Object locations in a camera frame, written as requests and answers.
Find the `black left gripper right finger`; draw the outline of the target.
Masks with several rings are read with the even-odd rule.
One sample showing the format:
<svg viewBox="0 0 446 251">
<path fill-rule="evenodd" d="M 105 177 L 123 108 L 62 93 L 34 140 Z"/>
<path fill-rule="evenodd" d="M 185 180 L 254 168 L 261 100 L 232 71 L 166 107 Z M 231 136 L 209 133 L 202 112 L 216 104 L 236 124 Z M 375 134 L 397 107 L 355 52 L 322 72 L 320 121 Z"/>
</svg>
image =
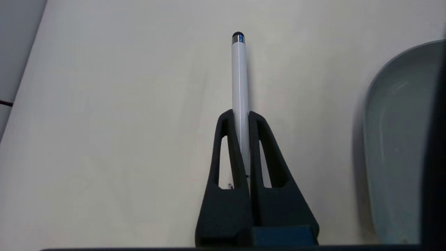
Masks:
<svg viewBox="0 0 446 251">
<path fill-rule="evenodd" d="M 318 245 L 319 225 L 266 119 L 249 113 L 253 245 Z"/>
</svg>

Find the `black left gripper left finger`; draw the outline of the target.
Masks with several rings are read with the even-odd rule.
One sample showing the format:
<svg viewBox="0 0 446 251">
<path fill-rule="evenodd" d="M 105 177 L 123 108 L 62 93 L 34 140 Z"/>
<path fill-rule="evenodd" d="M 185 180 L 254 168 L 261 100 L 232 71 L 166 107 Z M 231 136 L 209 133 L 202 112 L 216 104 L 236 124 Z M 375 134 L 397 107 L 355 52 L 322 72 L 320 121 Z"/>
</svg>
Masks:
<svg viewBox="0 0 446 251">
<path fill-rule="evenodd" d="M 233 189 L 219 187 L 221 142 L 226 137 Z M 233 111 L 217 121 L 210 172 L 195 229 L 196 246 L 237 246 L 239 235 L 253 227 L 246 171 L 238 143 Z"/>
</svg>

